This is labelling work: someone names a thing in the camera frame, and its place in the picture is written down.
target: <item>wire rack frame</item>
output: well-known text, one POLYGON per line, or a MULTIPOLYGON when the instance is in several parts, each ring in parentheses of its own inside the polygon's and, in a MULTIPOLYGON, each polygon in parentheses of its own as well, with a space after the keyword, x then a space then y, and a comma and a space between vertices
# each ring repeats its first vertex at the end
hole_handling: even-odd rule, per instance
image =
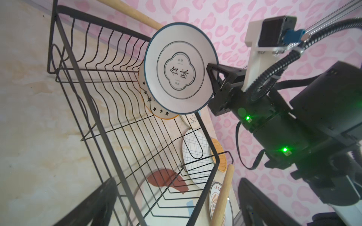
POLYGON ((144 226, 147 225, 145 218, 150 214, 160 218, 186 218, 186 225, 194 225, 216 174, 219 156, 200 115, 196 113, 201 125, 197 130, 204 133, 211 153, 203 152, 193 162, 213 156, 216 159, 212 170, 208 170, 210 175, 199 177, 207 178, 206 182, 202 182, 205 184, 204 188, 198 188, 185 169, 182 156, 177 152, 181 149, 184 136, 197 130, 183 134, 185 124, 180 117, 172 120, 155 117, 140 95, 137 74, 142 52, 149 41, 147 36, 57 5, 55 0, 47 70, 56 75, 55 80, 64 92, 82 136, 81 141, 85 143, 101 183, 110 177, 115 177, 118 182, 119 202, 116 202, 113 209, 117 224, 144 226), (70 22, 71 26, 64 27, 61 17, 70 22), (59 43, 56 43, 55 25, 59 31, 59 43), (151 190, 152 202, 149 204, 146 201, 146 211, 141 212, 134 199, 134 192, 139 190, 146 200, 140 184, 145 181, 146 186, 150 187, 147 177, 155 178, 153 172, 160 169, 171 169, 173 174, 167 171, 166 176, 161 175, 162 184, 155 179, 159 191, 153 193, 151 190), (153 213, 155 206, 161 209, 172 208, 175 213, 178 209, 190 208, 172 205, 175 200, 185 198, 166 197, 166 194, 180 193, 172 192, 170 187, 184 186, 188 188, 187 198, 197 199, 197 203, 191 206, 191 215, 165 216, 153 213), (160 199, 171 204, 160 206, 160 199), (131 219, 131 212, 135 214, 136 221, 131 219))

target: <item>orange woven coaster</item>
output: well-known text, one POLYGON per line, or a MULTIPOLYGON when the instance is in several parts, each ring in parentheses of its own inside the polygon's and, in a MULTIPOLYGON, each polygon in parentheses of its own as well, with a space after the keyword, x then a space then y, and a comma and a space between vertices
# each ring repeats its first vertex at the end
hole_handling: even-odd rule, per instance
MULTIPOLYGON (((224 152, 223 147, 221 146, 221 144, 219 143, 219 141, 217 139, 212 139, 212 143, 214 144, 217 153, 224 152)), ((219 164, 218 170, 221 172, 225 172, 227 169, 226 155, 221 154, 221 155, 219 155, 219 158, 220 158, 220 164, 219 164)))

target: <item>pink leopard print wallpaper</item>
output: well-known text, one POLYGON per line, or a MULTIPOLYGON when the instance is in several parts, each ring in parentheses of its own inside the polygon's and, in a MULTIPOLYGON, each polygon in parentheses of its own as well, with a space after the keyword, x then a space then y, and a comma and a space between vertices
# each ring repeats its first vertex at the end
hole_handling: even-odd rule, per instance
MULTIPOLYGON (((33 1, 51 10, 52 0, 33 1)), ((244 39, 250 21, 287 14, 298 18, 296 29, 307 28, 349 0, 124 0, 124 2, 164 25, 182 21, 199 27, 213 42, 221 64, 244 67, 248 63, 249 56, 244 39)), ((150 37, 156 32, 96 0, 60 0, 59 3, 150 37)), ((347 17, 356 16, 362 16, 360 9, 347 17)), ((99 30, 95 27, 91 28, 90 32, 98 35, 99 30)), ((301 59, 289 66, 281 80, 318 75, 338 60, 357 67, 361 66, 361 31, 357 29, 342 31, 313 45, 301 59)), ((289 101, 302 89, 281 90, 280 93, 286 101, 289 101)), ((264 167, 267 161, 267 157, 264 156, 256 170, 245 169, 239 161, 235 146, 237 118, 232 113, 219 117, 214 117, 211 113, 210 115, 217 139, 224 150, 232 153, 235 160, 235 174, 232 182, 235 192, 240 178, 246 177, 287 214, 303 225, 310 222, 311 217, 316 213, 333 211, 318 199, 308 184, 291 178, 290 172, 295 170, 295 166, 283 171, 271 170, 264 167)), ((251 166, 262 149, 261 145, 243 128, 239 132, 239 145, 243 161, 251 166)))

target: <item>blue connector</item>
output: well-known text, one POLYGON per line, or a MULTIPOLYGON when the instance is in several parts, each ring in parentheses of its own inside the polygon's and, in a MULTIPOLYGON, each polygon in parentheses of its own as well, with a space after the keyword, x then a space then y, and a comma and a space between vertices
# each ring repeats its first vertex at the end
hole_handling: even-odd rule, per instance
POLYGON ((283 39, 283 43, 284 44, 289 44, 289 43, 295 43, 295 42, 300 42, 300 40, 302 39, 302 36, 306 33, 306 30, 304 29, 300 29, 297 31, 294 30, 287 30, 287 32, 284 35, 284 39, 283 39))

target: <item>wooden handle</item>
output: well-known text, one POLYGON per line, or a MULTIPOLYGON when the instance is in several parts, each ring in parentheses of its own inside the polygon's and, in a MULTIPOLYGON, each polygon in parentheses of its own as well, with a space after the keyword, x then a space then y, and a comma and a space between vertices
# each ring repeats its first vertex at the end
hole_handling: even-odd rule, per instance
POLYGON ((211 219, 211 226, 221 226, 223 222, 223 217, 225 214, 225 208, 227 204, 227 198, 229 196, 232 176, 234 175, 234 165, 230 164, 227 167, 226 174, 224 177, 224 182, 221 187, 220 195, 216 203, 214 214, 211 219))
POLYGON ((163 25, 158 23, 157 21, 149 18, 145 14, 141 13, 137 9, 134 9, 127 5, 126 3, 122 2, 121 0, 97 0, 103 4, 108 5, 109 7, 112 7, 113 9, 132 17, 135 20, 138 20, 141 23, 146 24, 149 27, 152 27, 156 30, 160 30, 163 25))

